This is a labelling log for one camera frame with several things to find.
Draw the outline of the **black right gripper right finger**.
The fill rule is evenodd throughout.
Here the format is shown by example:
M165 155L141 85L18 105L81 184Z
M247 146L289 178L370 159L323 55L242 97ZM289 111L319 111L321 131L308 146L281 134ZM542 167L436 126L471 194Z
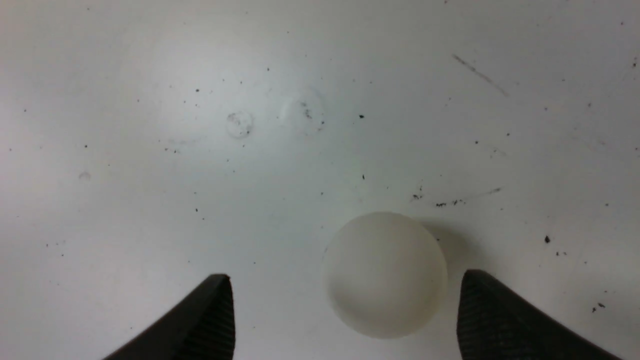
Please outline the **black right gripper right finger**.
M461 281L456 322L464 360L614 360L482 269Z

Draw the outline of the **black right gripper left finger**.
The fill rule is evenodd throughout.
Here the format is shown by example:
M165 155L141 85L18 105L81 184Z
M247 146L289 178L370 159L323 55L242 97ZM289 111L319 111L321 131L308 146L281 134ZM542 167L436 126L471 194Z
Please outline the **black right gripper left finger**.
M231 360L236 347L230 276L213 274L108 360Z

